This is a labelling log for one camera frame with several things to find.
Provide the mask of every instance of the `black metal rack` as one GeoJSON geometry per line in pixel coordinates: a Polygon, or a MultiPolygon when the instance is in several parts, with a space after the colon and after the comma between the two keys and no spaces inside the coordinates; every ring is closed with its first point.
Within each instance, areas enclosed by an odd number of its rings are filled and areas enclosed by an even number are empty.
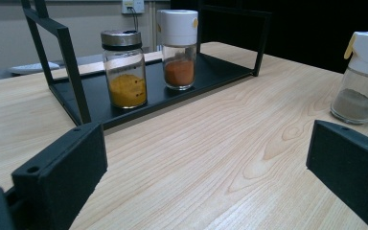
{"type": "Polygon", "coordinates": [[[169,89],[164,83],[161,60],[147,62],[148,101],[135,108],[122,109],[114,107],[110,103],[105,72],[84,76],[80,75],[69,30],[66,26],[59,24],[49,17],[45,1],[34,0],[34,9],[31,6],[30,0],[21,0],[21,2],[50,90],[77,126],[90,122],[101,122],[104,129],[115,127],[161,108],[185,101],[229,82],[237,81],[250,75],[259,76],[271,18],[270,12],[213,7],[204,5],[203,1],[199,1],[198,44],[194,86],[185,91],[173,91],[169,89]],[[254,69],[248,69],[200,53],[202,15],[205,11],[264,18],[264,29],[261,34],[254,69]],[[53,79],[37,25],[57,37],[68,78],[53,79]]]}

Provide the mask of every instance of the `wood grain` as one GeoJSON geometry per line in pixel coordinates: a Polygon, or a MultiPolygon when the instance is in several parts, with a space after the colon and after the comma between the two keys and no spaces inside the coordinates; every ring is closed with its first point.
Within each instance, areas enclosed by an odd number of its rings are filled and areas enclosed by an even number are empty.
{"type": "MultiPolygon", "coordinates": [[[[201,52],[249,68],[256,56],[201,52]]],[[[108,172],[72,229],[368,229],[305,165],[314,120],[342,124],[330,114],[341,80],[265,55],[257,78],[109,130],[108,172]]],[[[0,80],[0,186],[73,126],[41,75],[0,80]]]]}

